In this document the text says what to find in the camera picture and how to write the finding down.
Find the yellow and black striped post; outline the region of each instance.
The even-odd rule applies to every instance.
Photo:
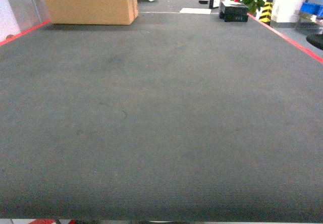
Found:
[[[274,0],[267,0],[266,3],[264,3],[264,8],[262,10],[261,16],[259,17],[260,21],[269,26],[271,25],[272,20],[273,1]]]

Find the white paper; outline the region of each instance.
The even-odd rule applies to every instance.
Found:
[[[211,14],[211,9],[183,8],[180,13],[209,15]]]

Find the black round object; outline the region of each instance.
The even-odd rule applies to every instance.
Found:
[[[306,37],[306,41],[308,41],[313,46],[323,50],[323,34],[312,34]]]
[[[207,5],[208,0],[199,0],[198,2],[202,5]]]

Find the desk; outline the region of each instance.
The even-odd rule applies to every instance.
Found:
[[[323,221],[323,65],[253,20],[47,26],[0,60],[0,218]]]

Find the red object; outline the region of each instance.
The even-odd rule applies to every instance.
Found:
[[[33,27],[31,27],[30,29],[25,30],[25,31],[23,31],[23,32],[21,32],[21,33],[19,33],[19,34],[15,35],[15,36],[13,36],[13,37],[10,37],[10,38],[9,38],[9,39],[7,39],[7,40],[0,41],[0,46],[3,46],[3,45],[5,45],[5,44],[7,44],[8,42],[11,42],[11,41],[13,41],[13,40],[15,40],[15,39],[17,39],[17,38],[19,38],[19,37],[21,37],[21,36],[23,36],[23,35],[25,35],[25,34],[27,34],[27,33],[31,32],[31,31],[33,31],[33,30],[36,30],[37,28],[39,28],[39,27],[41,27],[41,26],[43,26],[43,25],[46,25],[46,24],[48,24],[49,22],[50,22],[50,20],[48,20],[48,21],[44,21],[43,23],[40,23],[40,24],[39,24],[39,25],[37,25],[37,26],[33,26]]]
[[[53,224],[55,220],[53,219],[37,219],[32,221],[30,224]]]
[[[307,48],[303,47],[302,45],[298,44],[296,41],[294,41],[291,38],[285,36],[284,34],[280,33],[279,31],[276,31],[274,28],[270,27],[269,25],[265,24],[264,22],[261,22],[261,21],[257,20],[253,15],[251,15],[249,13],[248,13],[248,15],[249,15],[249,17],[251,17],[252,19],[257,21],[258,23],[263,25],[264,27],[268,28],[270,31],[274,32],[275,34],[279,35],[281,38],[283,38],[284,40],[286,40],[287,42],[289,42],[293,46],[297,47],[302,52],[309,55],[311,58],[313,58],[313,59],[319,61],[321,64],[323,64],[323,58],[321,58],[320,56],[313,53],[310,49],[307,49]]]

